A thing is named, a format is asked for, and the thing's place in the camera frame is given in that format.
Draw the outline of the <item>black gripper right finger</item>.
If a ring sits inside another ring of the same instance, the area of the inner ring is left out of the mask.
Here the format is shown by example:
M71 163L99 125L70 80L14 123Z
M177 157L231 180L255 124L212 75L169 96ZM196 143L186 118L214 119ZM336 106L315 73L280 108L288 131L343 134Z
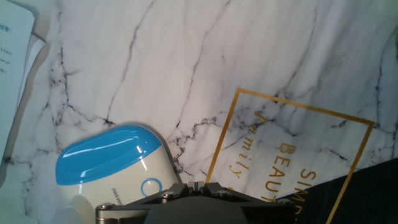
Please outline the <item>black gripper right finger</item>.
M252 196L222 187L217 182L205 183L200 187L202 195L220 199L226 202L232 202L240 207L264 207L272 209L294 209L293 201L282 198L274 202L266 202Z

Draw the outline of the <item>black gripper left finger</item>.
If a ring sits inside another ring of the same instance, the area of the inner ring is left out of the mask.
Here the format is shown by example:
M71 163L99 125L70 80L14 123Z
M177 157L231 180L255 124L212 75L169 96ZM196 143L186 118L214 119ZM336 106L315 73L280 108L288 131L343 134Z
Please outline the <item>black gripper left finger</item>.
M122 208L139 208L150 207L152 205L171 202L181 197L190 196L190 187L187 184L173 184L169 189L159 193L142 198L127 205L116 205L113 203L103 203L98 205L98 209L122 209Z

